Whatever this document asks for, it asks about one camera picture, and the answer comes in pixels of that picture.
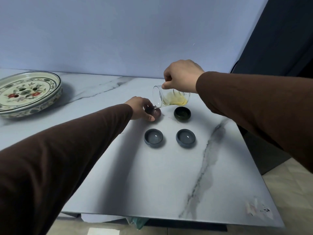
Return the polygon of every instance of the clear glass cup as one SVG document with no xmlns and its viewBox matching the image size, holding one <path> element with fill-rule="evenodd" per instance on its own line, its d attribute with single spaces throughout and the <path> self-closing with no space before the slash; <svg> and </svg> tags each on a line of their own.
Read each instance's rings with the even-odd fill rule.
<svg viewBox="0 0 313 235">
<path fill-rule="evenodd" d="M 162 89 L 162 86 L 154 86 L 152 90 L 153 103 L 156 107 L 164 106 L 184 106 L 190 98 L 190 93 L 181 92 L 175 89 Z"/>
</svg>

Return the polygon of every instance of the yellow liquid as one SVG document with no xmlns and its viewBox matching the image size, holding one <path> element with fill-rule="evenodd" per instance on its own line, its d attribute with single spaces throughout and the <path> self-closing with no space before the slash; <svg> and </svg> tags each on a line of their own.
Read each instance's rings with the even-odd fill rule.
<svg viewBox="0 0 313 235">
<path fill-rule="evenodd" d="M 187 104 L 187 99 L 181 92 L 173 90 L 167 93 L 165 98 L 163 98 L 163 104 L 166 106 L 170 105 L 184 106 L 185 104 Z"/>
</svg>

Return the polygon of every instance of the torn sticker residue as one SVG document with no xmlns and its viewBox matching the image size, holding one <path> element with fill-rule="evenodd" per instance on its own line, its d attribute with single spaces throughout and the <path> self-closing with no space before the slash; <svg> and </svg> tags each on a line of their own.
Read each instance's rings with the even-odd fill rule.
<svg viewBox="0 0 313 235">
<path fill-rule="evenodd" d="M 257 198 L 254 198 L 253 202 L 246 202 L 246 210 L 247 214 L 251 214 L 252 216 L 257 216 L 261 219 L 273 218 L 273 213 L 270 210 L 270 208 L 265 205 L 263 201 L 258 200 Z"/>
</svg>

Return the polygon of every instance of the wall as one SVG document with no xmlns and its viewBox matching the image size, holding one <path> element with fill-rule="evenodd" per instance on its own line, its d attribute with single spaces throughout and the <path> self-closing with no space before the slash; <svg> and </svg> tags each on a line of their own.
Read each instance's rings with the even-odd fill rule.
<svg viewBox="0 0 313 235">
<path fill-rule="evenodd" d="M 1 0 L 0 67 L 162 77 L 229 72 L 267 0 Z"/>
</svg>

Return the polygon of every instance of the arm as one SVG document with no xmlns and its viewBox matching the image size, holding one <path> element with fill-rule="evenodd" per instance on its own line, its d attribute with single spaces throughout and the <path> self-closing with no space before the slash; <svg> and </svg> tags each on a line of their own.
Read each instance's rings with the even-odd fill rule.
<svg viewBox="0 0 313 235">
<path fill-rule="evenodd" d="M 216 114 L 279 146 L 313 172 L 313 80 L 204 72 L 191 60 L 165 71 L 163 88 L 198 93 Z"/>
<path fill-rule="evenodd" d="M 51 127 L 0 151 L 0 214 L 5 215 L 0 220 L 2 232 L 47 233 L 129 120 L 153 121 L 142 109 L 144 105 L 152 104 L 135 97 L 126 104 Z"/>
</svg>

